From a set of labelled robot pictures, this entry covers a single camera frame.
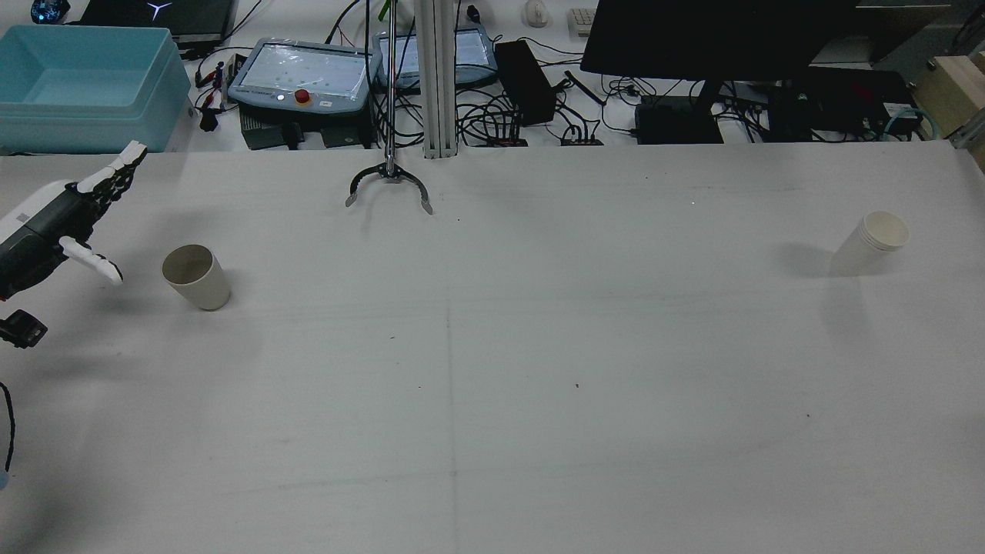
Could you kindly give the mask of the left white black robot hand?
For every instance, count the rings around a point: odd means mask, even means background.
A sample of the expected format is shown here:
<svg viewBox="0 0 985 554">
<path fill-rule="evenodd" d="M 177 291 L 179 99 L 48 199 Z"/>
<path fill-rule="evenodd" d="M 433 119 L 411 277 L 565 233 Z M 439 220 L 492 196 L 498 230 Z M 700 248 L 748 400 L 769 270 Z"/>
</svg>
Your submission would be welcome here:
<svg viewBox="0 0 985 554">
<path fill-rule="evenodd" d="M 94 252 L 88 240 L 112 203 L 130 189 L 147 151 L 130 141 L 101 171 L 80 182 L 50 182 L 2 218 L 2 299 L 45 281 L 67 259 L 122 284 L 120 268 Z"/>
</svg>

